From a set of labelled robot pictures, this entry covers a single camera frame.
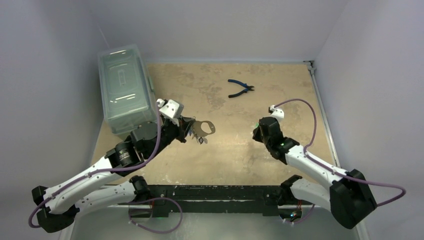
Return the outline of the metal keyring plate with keys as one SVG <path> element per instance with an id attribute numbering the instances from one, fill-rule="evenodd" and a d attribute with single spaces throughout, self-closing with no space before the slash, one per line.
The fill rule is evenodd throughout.
<path id="1" fill-rule="evenodd" d="M 208 129 L 207 130 L 203 129 L 202 127 L 203 125 L 207 125 Z M 195 139 L 198 144 L 202 145 L 202 144 L 207 144 L 208 143 L 207 136 L 213 135 L 215 132 L 216 132 L 216 127 L 211 121 L 194 120 L 193 124 L 188 130 L 188 135 L 192 139 Z"/>

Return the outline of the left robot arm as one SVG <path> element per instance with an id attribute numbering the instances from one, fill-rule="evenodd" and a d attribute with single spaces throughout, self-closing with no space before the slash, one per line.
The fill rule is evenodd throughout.
<path id="1" fill-rule="evenodd" d="M 37 186 L 31 194 L 36 208 L 28 218 L 31 228 L 47 233 L 61 231 L 84 214 L 116 204 L 152 205 L 167 200 L 155 197 L 142 176 L 135 175 L 115 187 L 106 185 L 145 167 L 174 140 L 186 142 L 195 118 L 160 115 L 162 124 L 147 122 L 107 151 L 96 163 L 53 187 Z"/>

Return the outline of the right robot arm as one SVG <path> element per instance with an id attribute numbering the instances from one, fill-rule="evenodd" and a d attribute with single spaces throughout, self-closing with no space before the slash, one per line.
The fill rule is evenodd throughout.
<path id="1" fill-rule="evenodd" d="M 292 204 L 296 200 L 305 200 L 318 205 L 331 212 L 346 229 L 355 227 L 378 207 L 360 171 L 347 171 L 309 153 L 299 142 L 283 135 L 276 118 L 261 118 L 252 138 L 263 143 L 274 159 L 315 180 L 312 183 L 294 176 L 286 181 L 286 186 L 280 191 L 284 202 Z"/>

